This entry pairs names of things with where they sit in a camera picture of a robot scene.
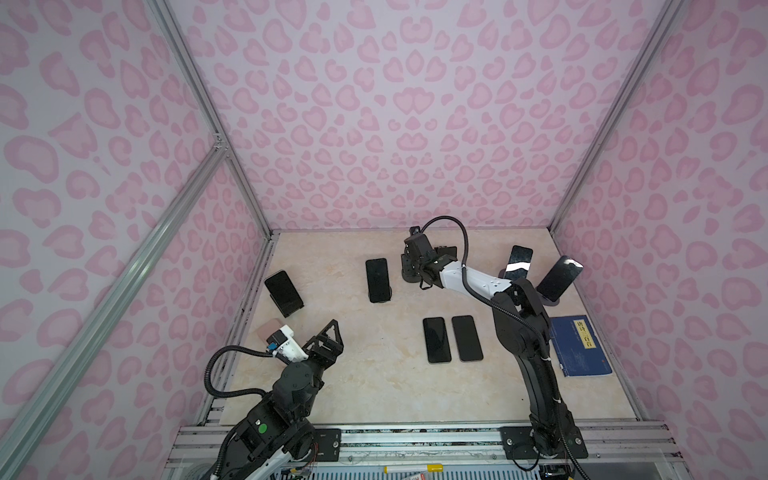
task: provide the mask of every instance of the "smartphone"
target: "smartphone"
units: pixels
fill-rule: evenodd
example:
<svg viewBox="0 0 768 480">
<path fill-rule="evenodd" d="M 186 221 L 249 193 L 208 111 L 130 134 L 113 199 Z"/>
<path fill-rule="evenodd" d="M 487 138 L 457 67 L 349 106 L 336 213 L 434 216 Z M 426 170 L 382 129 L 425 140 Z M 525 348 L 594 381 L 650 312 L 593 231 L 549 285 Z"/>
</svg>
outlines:
<svg viewBox="0 0 768 480">
<path fill-rule="evenodd" d="M 512 247 L 512 252 L 509 254 L 509 261 L 507 262 L 507 269 L 504 272 L 504 278 L 513 282 L 518 278 L 525 278 L 528 275 L 528 271 L 531 269 L 532 258 L 532 249 L 520 247 L 519 245 Z"/>
<path fill-rule="evenodd" d="M 567 255 L 560 257 L 560 260 L 549 270 L 547 275 L 538 284 L 536 290 L 546 299 L 557 302 L 560 295 L 574 282 L 584 267 L 576 260 Z"/>
<path fill-rule="evenodd" d="M 392 288 L 389 286 L 389 270 L 386 258 L 366 260 L 368 276 L 368 300 L 371 303 L 389 302 L 392 299 Z"/>
<path fill-rule="evenodd" d="M 287 318 L 288 315 L 304 306 L 299 292 L 296 291 L 296 287 L 293 286 L 293 282 L 290 281 L 285 270 L 281 270 L 264 280 L 264 286 L 270 291 L 272 301 L 284 317 Z"/>
<path fill-rule="evenodd" d="M 456 337 L 458 359 L 462 362 L 477 362 L 482 360 L 482 348 L 475 319 L 471 315 L 455 316 L 451 319 L 453 335 Z"/>
<path fill-rule="evenodd" d="M 427 360 L 430 363 L 447 363 L 451 361 L 451 346 L 448 343 L 448 330 L 445 319 L 441 316 L 425 318 L 424 340 L 427 344 Z"/>
</svg>

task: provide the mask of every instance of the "beige marble surface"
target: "beige marble surface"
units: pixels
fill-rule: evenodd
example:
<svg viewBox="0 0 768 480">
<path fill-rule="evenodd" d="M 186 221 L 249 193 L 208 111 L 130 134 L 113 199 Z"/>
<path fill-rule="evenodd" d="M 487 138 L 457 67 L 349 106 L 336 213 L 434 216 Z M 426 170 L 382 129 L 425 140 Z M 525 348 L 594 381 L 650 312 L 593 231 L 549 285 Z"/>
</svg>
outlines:
<svg viewBox="0 0 768 480">
<path fill-rule="evenodd" d="M 458 230 L 430 227 L 432 245 L 456 245 Z M 421 291 L 400 276 L 400 257 L 407 230 L 283 233 L 269 274 L 288 272 L 304 308 L 284 319 L 303 344 L 331 319 L 339 321 L 344 353 L 323 377 L 326 385 L 315 401 L 315 423 L 437 422 L 522 420 L 529 415 L 528 394 L 518 364 L 496 339 L 491 309 L 468 296 L 437 287 Z M 546 229 L 470 230 L 467 264 L 490 274 L 506 265 L 518 244 L 534 249 L 528 278 L 534 285 L 559 258 Z M 392 300 L 370 303 L 365 261 L 385 257 Z M 273 317 L 282 319 L 266 289 L 262 291 L 244 345 L 264 350 L 256 328 Z M 550 316 L 585 313 L 574 287 Z M 472 315 L 485 358 L 458 359 L 451 317 Z M 445 317 L 453 360 L 427 362 L 422 319 Z M 564 378 L 555 368 L 560 390 L 578 419 L 634 418 L 616 375 Z M 230 389 L 270 390 L 283 364 L 276 359 L 240 356 Z M 234 425 L 259 402 L 257 396 L 228 399 L 221 425 Z"/>
</svg>

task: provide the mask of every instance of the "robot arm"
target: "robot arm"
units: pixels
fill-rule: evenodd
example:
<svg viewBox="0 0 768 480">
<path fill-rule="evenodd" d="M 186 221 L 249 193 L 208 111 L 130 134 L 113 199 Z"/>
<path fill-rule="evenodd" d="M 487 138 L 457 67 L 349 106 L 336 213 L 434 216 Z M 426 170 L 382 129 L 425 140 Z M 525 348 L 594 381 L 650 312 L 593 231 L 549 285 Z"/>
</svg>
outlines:
<svg viewBox="0 0 768 480">
<path fill-rule="evenodd" d="M 293 331 L 287 326 L 277 330 L 269 341 L 269 352 L 258 356 L 271 354 L 287 366 L 272 385 L 272 391 L 262 391 L 261 402 L 227 433 L 217 462 L 204 480 L 264 480 L 287 462 L 313 454 L 315 427 L 306 417 L 312 412 L 315 397 L 324 385 L 323 373 L 344 351 L 339 324 L 332 320 L 304 347 L 298 347 L 293 340 Z M 211 358 L 206 369 L 207 377 L 227 348 Z M 248 353 L 242 347 L 235 350 Z M 206 388 L 215 397 L 238 395 L 238 392 L 219 392 L 210 387 L 210 379 L 207 380 Z"/>
<path fill-rule="evenodd" d="M 581 433 L 560 397 L 552 369 L 550 319 L 531 282 L 525 278 L 514 282 L 496 278 L 462 265 L 450 255 L 438 255 L 418 227 L 411 228 L 405 243 L 405 281 L 419 282 L 423 290 L 435 285 L 455 290 L 492 307 L 496 336 L 517 359 L 528 390 L 531 438 L 538 453 L 552 458 L 566 453 L 566 445 L 573 445 L 576 439 L 581 442 Z"/>
</svg>

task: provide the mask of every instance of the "book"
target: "book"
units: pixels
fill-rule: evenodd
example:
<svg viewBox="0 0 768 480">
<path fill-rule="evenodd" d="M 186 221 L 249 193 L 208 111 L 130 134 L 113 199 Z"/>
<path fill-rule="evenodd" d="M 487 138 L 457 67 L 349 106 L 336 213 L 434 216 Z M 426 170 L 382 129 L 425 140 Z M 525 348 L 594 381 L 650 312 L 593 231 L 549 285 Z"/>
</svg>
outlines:
<svg viewBox="0 0 768 480">
<path fill-rule="evenodd" d="M 613 372 L 586 315 L 556 316 L 551 338 L 565 376 L 598 376 Z"/>
</svg>

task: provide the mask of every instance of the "pink spotted wallpaper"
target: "pink spotted wallpaper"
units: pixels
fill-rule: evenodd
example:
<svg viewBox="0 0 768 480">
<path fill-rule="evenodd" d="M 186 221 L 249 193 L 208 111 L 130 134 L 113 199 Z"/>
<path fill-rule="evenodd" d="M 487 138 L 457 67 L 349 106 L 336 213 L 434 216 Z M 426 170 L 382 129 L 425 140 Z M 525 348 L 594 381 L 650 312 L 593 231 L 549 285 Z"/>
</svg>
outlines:
<svg viewBox="0 0 768 480">
<path fill-rule="evenodd" d="M 0 45 L 2 435 L 212 137 L 141 0 L 3 2 Z"/>
<path fill-rule="evenodd" d="M 768 471 L 766 25 L 692 2 L 556 236 L 696 480 Z"/>
<path fill-rule="evenodd" d="M 270 225 L 547 225 L 661 0 L 171 0 Z"/>
<path fill-rule="evenodd" d="M 20 480 L 157 478 L 204 399 L 261 241 L 226 165 L 97 354 Z"/>
</svg>

